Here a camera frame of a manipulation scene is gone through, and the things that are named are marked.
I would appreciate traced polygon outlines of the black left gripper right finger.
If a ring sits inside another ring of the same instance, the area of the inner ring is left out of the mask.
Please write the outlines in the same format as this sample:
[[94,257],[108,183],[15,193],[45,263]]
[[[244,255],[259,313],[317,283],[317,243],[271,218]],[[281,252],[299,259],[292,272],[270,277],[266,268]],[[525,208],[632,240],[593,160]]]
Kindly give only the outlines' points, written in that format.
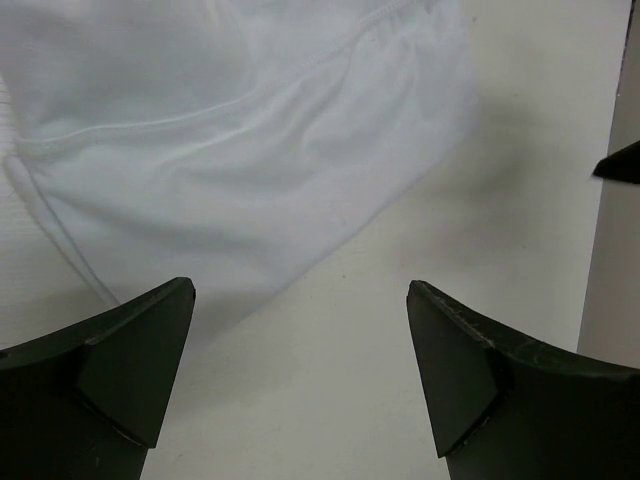
[[453,479],[635,479],[639,372],[578,355],[413,281],[408,321]]

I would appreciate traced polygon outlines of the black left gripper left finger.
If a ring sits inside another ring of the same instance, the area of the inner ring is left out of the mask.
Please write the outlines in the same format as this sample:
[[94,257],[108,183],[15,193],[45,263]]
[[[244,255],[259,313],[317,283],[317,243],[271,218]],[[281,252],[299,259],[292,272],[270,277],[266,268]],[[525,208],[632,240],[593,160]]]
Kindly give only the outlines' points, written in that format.
[[156,447],[195,304],[175,278],[1,352],[4,479],[138,479]]

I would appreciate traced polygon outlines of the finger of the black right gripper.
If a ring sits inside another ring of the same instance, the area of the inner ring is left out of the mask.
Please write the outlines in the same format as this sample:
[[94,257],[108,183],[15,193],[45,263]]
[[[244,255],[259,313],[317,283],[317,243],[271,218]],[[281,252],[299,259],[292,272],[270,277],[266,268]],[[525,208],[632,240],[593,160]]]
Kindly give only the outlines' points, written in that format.
[[593,176],[601,180],[640,184],[640,142],[616,151],[597,163]]

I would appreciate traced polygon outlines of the white fabric skirt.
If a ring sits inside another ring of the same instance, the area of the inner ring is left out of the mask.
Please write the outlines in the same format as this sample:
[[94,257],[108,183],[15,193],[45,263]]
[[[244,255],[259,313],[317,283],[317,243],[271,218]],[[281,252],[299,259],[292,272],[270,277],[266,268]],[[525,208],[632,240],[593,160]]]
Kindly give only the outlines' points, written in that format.
[[456,1],[5,1],[8,176],[108,303],[175,276],[242,316],[475,116]]

